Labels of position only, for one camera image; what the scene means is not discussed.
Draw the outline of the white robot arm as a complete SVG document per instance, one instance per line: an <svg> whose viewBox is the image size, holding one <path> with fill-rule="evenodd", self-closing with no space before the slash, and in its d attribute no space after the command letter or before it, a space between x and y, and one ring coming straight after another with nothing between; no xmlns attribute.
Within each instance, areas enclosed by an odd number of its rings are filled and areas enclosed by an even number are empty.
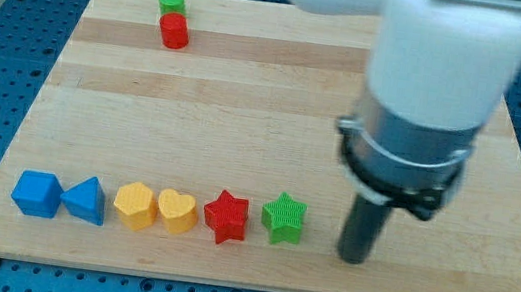
<svg viewBox="0 0 521 292"><path fill-rule="evenodd" d="M375 15L363 91L337 121L356 198L337 248L364 262L393 209L430 220L464 181L474 138L521 69L521 0L288 0Z"/></svg>

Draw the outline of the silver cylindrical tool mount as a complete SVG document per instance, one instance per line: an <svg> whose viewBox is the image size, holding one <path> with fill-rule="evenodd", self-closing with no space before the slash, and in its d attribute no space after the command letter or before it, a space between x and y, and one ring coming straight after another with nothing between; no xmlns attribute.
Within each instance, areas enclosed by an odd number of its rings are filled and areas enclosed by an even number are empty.
<svg viewBox="0 0 521 292"><path fill-rule="evenodd" d="M341 162L357 192L375 205L406 209L421 221L455 196L481 129L407 120L367 89L337 127Z"/></svg>

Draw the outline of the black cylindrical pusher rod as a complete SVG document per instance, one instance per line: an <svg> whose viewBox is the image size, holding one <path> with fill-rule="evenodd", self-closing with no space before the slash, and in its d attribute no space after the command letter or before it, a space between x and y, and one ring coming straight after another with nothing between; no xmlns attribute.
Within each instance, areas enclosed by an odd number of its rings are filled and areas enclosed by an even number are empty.
<svg viewBox="0 0 521 292"><path fill-rule="evenodd" d="M342 261L364 263L391 213L390 206L376 205L357 195L338 238L337 252Z"/></svg>

